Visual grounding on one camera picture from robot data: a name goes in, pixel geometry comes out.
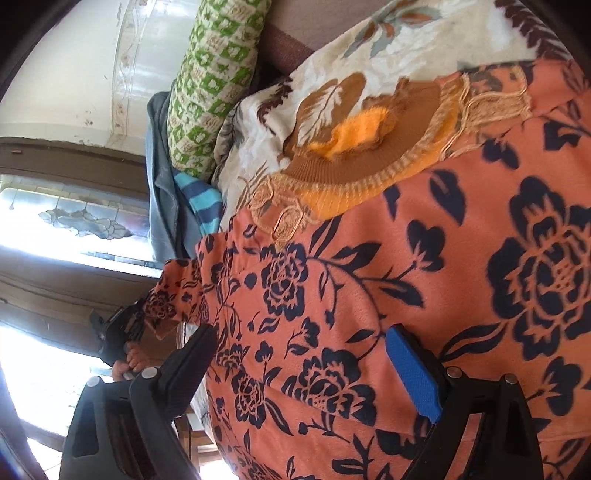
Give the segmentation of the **person's left hand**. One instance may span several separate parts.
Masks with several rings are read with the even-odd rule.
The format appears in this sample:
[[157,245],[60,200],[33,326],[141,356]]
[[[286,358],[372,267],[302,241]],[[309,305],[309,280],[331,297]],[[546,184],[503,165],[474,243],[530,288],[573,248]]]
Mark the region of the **person's left hand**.
[[141,373],[144,369],[152,367],[153,362],[136,342],[126,343],[126,353],[123,360],[116,360],[111,369],[111,377],[119,382],[125,379],[126,374]]

